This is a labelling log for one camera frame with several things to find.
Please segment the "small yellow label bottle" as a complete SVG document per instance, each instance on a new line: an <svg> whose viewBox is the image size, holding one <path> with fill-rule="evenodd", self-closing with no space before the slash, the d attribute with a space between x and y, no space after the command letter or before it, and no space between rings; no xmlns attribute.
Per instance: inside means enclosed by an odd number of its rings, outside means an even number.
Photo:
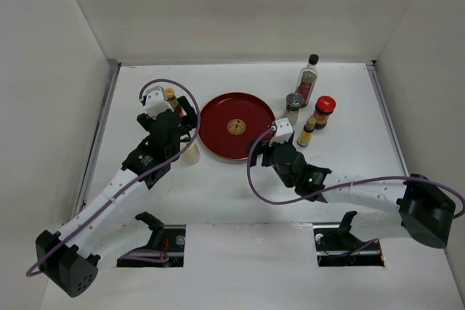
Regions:
<svg viewBox="0 0 465 310"><path fill-rule="evenodd" d="M314 117L308 118L296 143L300 147L307 147L310 144L313 131L315 130L316 120Z"/></svg>

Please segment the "yellow cap shaker jar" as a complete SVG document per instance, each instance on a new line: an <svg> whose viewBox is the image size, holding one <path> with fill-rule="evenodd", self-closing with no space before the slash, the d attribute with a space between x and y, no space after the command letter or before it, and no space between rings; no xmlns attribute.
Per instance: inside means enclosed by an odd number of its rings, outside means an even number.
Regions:
<svg viewBox="0 0 465 310"><path fill-rule="evenodd" d="M195 165L200 160L200 151L195 142L193 142L189 147L185 146L186 150L182 155L182 160L189 165Z"/></svg>

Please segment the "chili sauce bottle green label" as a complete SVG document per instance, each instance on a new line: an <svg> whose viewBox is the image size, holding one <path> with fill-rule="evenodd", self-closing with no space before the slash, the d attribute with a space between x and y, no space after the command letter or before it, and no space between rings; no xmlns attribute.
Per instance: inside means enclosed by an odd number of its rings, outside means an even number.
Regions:
<svg viewBox="0 0 465 310"><path fill-rule="evenodd" d="M175 94L175 91L173 88L167 88L166 89L166 98L169 102L169 104L174 108L174 110L177 112L177 114L182 117L184 115L183 109L178 102L177 96Z"/></svg>

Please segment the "grinder jar black cap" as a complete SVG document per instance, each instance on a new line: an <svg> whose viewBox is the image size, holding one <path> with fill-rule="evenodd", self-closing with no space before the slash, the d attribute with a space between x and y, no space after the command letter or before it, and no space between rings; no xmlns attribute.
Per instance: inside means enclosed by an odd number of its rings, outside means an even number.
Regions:
<svg viewBox="0 0 465 310"><path fill-rule="evenodd" d="M286 96L286 108L284 118L287 118L289 123L294 126L299 117L299 110L303 105L303 97L299 93L290 93Z"/></svg>

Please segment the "tall clear bottle black cap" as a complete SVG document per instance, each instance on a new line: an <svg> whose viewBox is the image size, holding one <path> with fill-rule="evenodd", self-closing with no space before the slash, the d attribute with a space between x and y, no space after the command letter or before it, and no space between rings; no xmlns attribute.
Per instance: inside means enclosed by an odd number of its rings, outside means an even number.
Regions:
<svg viewBox="0 0 465 310"><path fill-rule="evenodd" d="M307 65L300 71L295 92L302 96L302 107L306 107L308 105L316 80L318 79L316 66L319 59L320 58L317 54L311 54L308 58Z"/></svg>

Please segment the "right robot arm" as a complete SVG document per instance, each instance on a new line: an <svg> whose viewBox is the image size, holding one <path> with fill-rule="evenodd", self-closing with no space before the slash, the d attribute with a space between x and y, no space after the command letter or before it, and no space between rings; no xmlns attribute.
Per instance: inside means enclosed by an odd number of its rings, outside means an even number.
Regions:
<svg viewBox="0 0 465 310"><path fill-rule="evenodd" d="M330 185L333 174L328 168L307 163L290 142L270 143L256 140L248 147L247 166L271 167L282 183L294 190L299 201L344 203L369 208L370 213L348 211L337 230L337 240L344 248L355 248L376 238L410 237L427 247L443 249L454 218L456 204L453 190L418 174L385 176L372 179L348 177Z"/></svg>

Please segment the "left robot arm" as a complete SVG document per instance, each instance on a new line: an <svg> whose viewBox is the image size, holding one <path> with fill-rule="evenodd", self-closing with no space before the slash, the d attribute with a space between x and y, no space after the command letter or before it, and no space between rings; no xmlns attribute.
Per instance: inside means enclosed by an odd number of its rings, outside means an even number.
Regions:
<svg viewBox="0 0 465 310"><path fill-rule="evenodd" d="M195 98L179 98L184 116L179 116L163 100L155 103L158 111L138 116L148 136L129 153L115 177L96 198L55 233L43 231L35 241L38 261L27 271L32 277L45 274L71 298L82 294L94 281L102 256L94 252L101 238L107 234L116 219L134 209L138 199L170 169L171 164L184 153L181 137L189 143L197 137L191 130L200 127L199 107Z"/></svg>

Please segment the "red round tray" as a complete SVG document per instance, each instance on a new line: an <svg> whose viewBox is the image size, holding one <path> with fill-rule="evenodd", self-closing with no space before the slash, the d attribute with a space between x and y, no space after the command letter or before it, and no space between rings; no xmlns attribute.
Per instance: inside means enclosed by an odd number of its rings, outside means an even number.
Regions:
<svg viewBox="0 0 465 310"><path fill-rule="evenodd" d="M203 107L199 137L212 154L227 160L244 160L249 145L274 120L271 108L254 95L221 94Z"/></svg>

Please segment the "red cap sauce jar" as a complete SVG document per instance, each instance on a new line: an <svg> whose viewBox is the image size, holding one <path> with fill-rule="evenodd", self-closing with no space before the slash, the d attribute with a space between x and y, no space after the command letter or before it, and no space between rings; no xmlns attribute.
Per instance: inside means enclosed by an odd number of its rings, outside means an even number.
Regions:
<svg viewBox="0 0 465 310"><path fill-rule="evenodd" d="M323 129L326 127L330 115L336 108L336 101L330 96L321 96L315 103L313 117L316 120L315 128Z"/></svg>

